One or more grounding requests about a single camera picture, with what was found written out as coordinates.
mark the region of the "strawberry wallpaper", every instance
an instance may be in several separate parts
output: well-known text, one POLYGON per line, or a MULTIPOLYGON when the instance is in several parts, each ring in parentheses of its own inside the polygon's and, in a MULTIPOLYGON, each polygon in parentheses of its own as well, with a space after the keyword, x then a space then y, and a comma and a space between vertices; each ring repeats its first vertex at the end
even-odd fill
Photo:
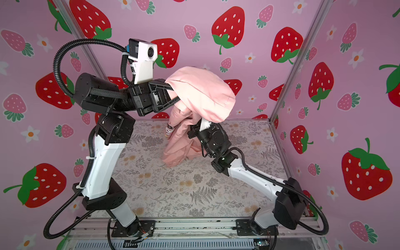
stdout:
POLYGON ((399 8, 334 1, 274 120, 294 177, 328 218, 330 249, 395 244, 399 8))
MULTIPOLYGON (((43 228, 82 177, 95 125, 94 113, 64 95, 52 72, 55 53, 74 37, 51 0, 4 2, 0 33, 2 249, 60 249, 63 238, 47 240, 43 228)), ((80 48, 61 70, 71 91, 79 74, 94 73, 80 48)), ((62 212, 52 233, 83 214, 80 202, 62 212)))
MULTIPOLYGON (((217 74, 236 94, 230 119, 270 116, 319 4, 320 0, 69 1, 88 38, 123 46, 130 38, 157 44, 154 78, 166 79, 184 66, 217 74)), ((119 77, 120 53, 92 48, 106 75, 119 77)))

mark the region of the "red strawberry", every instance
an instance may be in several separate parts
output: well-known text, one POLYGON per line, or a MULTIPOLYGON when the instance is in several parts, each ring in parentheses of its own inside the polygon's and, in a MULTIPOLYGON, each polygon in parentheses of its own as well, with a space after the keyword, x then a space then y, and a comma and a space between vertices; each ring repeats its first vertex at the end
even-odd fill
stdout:
POLYGON ((260 88, 265 88, 265 87, 267 86, 267 84, 268 84, 268 80, 267 80, 267 77, 266 77, 266 76, 260 76, 260 77, 258 78, 258 83, 257 83, 257 85, 258 85, 260 88))
POLYGON ((314 144, 314 142, 308 142, 308 132, 303 125, 299 125, 292 129, 290 132, 290 141, 299 154, 302 154, 307 150, 308 144, 314 144))
POLYGON ((127 88, 129 87, 128 85, 126 85, 124 83, 124 80, 120 77, 111 77, 111 76, 107 76, 108 80, 110 82, 112 82, 113 84, 116 84, 118 86, 118 89, 123 89, 123 88, 127 88))
POLYGON ((77 72, 80 72, 80 69, 82 68, 82 64, 80 63, 78 54, 73 51, 73 52, 71 52, 71 57, 72 57, 71 58, 72 66, 74 67, 74 69, 77 72))
POLYGON ((244 34, 244 10, 234 6, 222 14, 212 25, 214 42, 229 49, 240 43, 244 34))
POLYGON ((179 56, 179 44, 172 38, 151 41, 157 45, 158 57, 155 63, 161 68, 172 68, 179 56))
POLYGON ((10 94, 3 102, 3 107, 6 109, 4 115, 7 120, 17 122, 25 118, 23 113, 26 112, 26 105, 21 96, 10 94))
POLYGON ((379 70, 383 68, 396 68, 386 80, 386 93, 388 93, 389 100, 400 107, 400 65, 385 64, 381 65, 379 70))
POLYGON ((257 108, 257 112, 263 112, 267 108, 268 103, 263 103, 257 108))
POLYGON ((351 47, 351 42, 354 41, 357 35, 357 24, 354 22, 350 24, 346 32, 342 37, 342 44, 340 45, 340 51, 342 53, 346 52, 351 47))
POLYGON ((192 42, 200 41, 200 34, 196 31, 196 28, 194 26, 185 25, 185 27, 183 27, 183 30, 185 31, 186 38, 192 40, 192 42))
POLYGON ((282 85, 280 85, 280 86, 274 88, 273 90, 271 90, 271 92, 270 92, 270 99, 272 99, 272 100, 274 100, 274 101, 278 101, 278 98, 279 98, 279 96, 280 96, 280 93, 282 92, 282 89, 283 89, 283 85, 284 85, 284 84, 282 84, 282 85))
MULTIPOLYGON (((314 198, 312 197, 312 195, 311 195, 307 190, 303 190, 303 193, 304 193, 306 196, 308 196, 308 197, 311 199, 311 201, 315 204, 314 198)), ((318 220, 318 213, 317 213, 317 210, 315 210, 315 208, 314 208, 313 206, 310 206, 309 203, 307 204, 307 211, 308 211, 308 214, 309 214, 310 216, 315 216, 315 219, 318 220)))
POLYGON ((275 36, 271 59, 274 62, 286 62, 289 60, 293 64, 290 59, 297 56, 302 44, 303 37, 294 29, 285 27, 275 36))
POLYGON ((349 223, 351 231, 362 241, 368 242, 368 240, 375 244, 378 242, 376 239, 378 236, 374 233, 375 230, 370 228, 367 224, 362 224, 360 221, 355 220, 349 223))
POLYGON ((368 151, 355 148, 342 158, 342 172, 347 191, 356 199, 367 200, 385 192, 392 185, 392 174, 383 159, 368 151))
POLYGON ((228 57, 221 62, 220 71, 225 73, 232 66, 232 58, 228 57))
POLYGON ((152 119, 169 119, 170 116, 166 112, 160 112, 155 114, 152 119))
POLYGON ((280 133, 280 139, 283 141, 286 139, 286 132, 283 131, 282 133, 280 133))
POLYGON ((81 158, 77 159, 74 166, 74 175, 78 178, 83 172, 83 160, 81 158))
POLYGON ((267 22, 269 22, 272 18, 272 13, 274 12, 274 7, 272 5, 268 5, 264 9, 260 11, 257 19, 258 28, 262 29, 264 26, 267 26, 267 22))
POLYGON ((90 124, 90 115, 87 110, 81 109, 80 110, 80 115, 82 116, 82 121, 86 124, 90 124))
MULTIPOLYGON (((72 81, 62 72, 61 78, 67 88, 72 93, 74 93, 74 84, 72 83, 72 81)), ((69 109, 75 103, 73 99, 68 97, 61 90, 61 88, 57 84, 53 72, 38 80, 38 82, 36 83, 36 94, 40 99, 61 109, 69 109)))
POLYGON ((58 125, 54 132, 58 137, 68 138, 73 135, 74 130, 69 125, 64 124, 63 126, 58 125))
POLYGON ((156 12, 156 7, 150 0, 136 0, 136 3, 142 11, 146 11, 146 13, 149 15, 152 15, 154 12, 156 12))
POLYGON ((315 66, 312 73, 308 96, 313 102, 319 102, 317 110, 320 109, 321 100, 328 97, 334 83, 333 74, 324 62, 315 66))
POLYGON ((96 124, 99 121, 100 116, 101 116, 101 113, 95 113, 94 114, 94 121, 96 122, 96 124))
POLYGON ((338 101, 338 109, 348 111, 351 108, 355 108, 358 104, 360 104, 360 99, 361 97, 355 92, 353 92, 351 95, 347 93, 338 101))
POLYGON ((301 108, 298 117, 300 119, 304 119, 306 116, 308 116, 308 108, 307 107, 301 108))
POLYGON ((299 97, 300 97, 300 94, 301 94, 301 84, 300 83, 298 83, 297 85, 296 85, 296 90, 294 91, 294 98, 297 100, 299 97))
POLYGON ((253 117, 252 119, 267 119, 267 118, 268 118, 268 116, 266 114, 260 114, 256 117, 253 117))
POLYGON ((21 52, 24 56, 31 57, 34 55, 32 46, 25 42, 20 34, 10 30, 1 30, 1 36, 13 50, 21 52))
POLYGON ((319 175, 320 172, 321 172, 320 166, 318 166, 318 164, 314 164, 314 163, 311 163, 311 164, 308 166, 307 169, 308 169, 308 172, 309 172, 312 176, 317 176, 317 175, 319 175))
POLYGON ((242 88, 242 82, 238 79, 224 80, 224 82, 229 85, 235 95, 237 95, 242 88))
POLYGON ((37 208, 59 195, 65 188, 67 179, 62 172, 48 163, 39 164, 29 170, 22 178, 22 185, 3 190, 21 187, 18 199, 29 208, 37 208))
POLYGON ((279 124, 279 118, 278 118, 278 115, 276 115, 276 118, 274 120, 275 129, 278 129, 278 124, 279 124))
POLYGON ((106 40, 111 37, 111 24, 106 15, 85 0, 70 0, 70 8, 87 38, 106 40))
POLYGON ((317 54, 317 48, 312 47, 306 54, 306 60, 311 61, 317 54))

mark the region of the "camera lens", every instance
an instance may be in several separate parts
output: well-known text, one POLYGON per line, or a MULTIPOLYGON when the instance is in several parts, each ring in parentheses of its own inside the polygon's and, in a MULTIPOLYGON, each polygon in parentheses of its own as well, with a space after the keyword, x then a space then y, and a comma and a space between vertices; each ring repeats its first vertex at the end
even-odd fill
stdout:
POLYGON ((153 55, 154 55, 154 50, 153 50, 153 48, 149 48, 149 50, 147 51, 147 55, 148 55, 148 57, 153 57, 153 55))

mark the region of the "metal vent grille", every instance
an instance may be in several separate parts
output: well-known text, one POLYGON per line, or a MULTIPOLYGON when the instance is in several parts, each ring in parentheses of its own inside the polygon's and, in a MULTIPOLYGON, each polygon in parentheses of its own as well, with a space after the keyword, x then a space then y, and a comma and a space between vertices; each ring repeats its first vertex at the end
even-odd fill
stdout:
MULTIPOLYGON (((125 240, 112 240, 116 250, 167 250, 167 249, 254 249, 253 239, 182 239, 182 240, 145 240, 132 246, 125 240)), ((75 250, 101 250, 110 249, 106 240, 79 240, 75 250)))

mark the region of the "pink fabric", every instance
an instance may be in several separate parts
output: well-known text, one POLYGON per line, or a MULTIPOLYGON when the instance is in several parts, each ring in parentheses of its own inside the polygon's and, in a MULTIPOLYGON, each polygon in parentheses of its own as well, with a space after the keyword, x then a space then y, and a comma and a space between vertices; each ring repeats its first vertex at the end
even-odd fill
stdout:
POLYGON ((201 144, 197 138, 189 139, 190 125, 202 117, 219 123, 224 121, 235 104, 235 95, 223 80, 205 69, 183 67, 166 81, 174 91, 168 91, 171 99, 179 96, 170 114, 169 125, 175 127, 162 160, 172 167, 186 157, 200 156, 201 144))

